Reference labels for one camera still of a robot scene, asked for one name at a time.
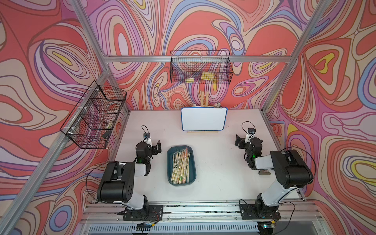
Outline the teal storage box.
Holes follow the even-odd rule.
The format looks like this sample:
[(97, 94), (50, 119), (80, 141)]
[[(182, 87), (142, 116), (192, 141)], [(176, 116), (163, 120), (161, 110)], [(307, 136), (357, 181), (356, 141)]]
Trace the teal storage box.
[(197, 177), (193, 149), (190, 146), (173, 146), (166, 154), (167, 179), (173, 186), (192, 184)]

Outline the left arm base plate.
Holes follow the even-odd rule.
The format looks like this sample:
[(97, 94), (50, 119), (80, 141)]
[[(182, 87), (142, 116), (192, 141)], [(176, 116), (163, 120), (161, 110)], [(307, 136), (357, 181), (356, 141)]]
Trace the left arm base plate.
[(148, 205), (141, 210), (126, 209), (123, 213), (123, 221), (160, 221), (163, 219), (163, 205)]

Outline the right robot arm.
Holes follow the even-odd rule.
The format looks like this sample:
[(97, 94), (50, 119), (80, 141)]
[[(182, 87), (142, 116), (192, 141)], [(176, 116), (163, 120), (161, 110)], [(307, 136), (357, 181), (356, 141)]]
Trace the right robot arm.
[(271, 151), (262, 155), (262, 140), (257, 137), (242, 138), (236, 135), (235, 146), (245, 150), (244, 159), (252, 170), (273, 170), (276, 180), (263, 193), (257, 196), (251, 206), (257, 218), (280, 217), (281, 200), (292, 191), (311, 184), (314, 175), (296, 150)]

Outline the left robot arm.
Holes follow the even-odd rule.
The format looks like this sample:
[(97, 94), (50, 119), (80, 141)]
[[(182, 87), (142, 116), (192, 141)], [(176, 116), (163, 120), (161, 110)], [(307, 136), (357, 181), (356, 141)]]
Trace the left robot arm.
[(151, 160), (162, 152), (161, 142), (152, 145), (151, 139), (135, 147), (136, 158), (131, 162), (108, 163), (97, 190), (97, 200), (103, 203), (121, 203), (133, 211), (147, 212), (148, 199), (135, 192), (135, 178), (148, 176)]

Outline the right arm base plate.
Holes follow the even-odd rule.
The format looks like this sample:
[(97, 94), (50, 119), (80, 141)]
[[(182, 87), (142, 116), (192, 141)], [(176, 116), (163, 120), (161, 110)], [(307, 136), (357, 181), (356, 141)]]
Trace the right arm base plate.
[(243, 220), (265, 219), (278, 221), (281, 219), (278, 206), (269, 207), (264, 204), (246, 204), (240, 202), (239, 207)]

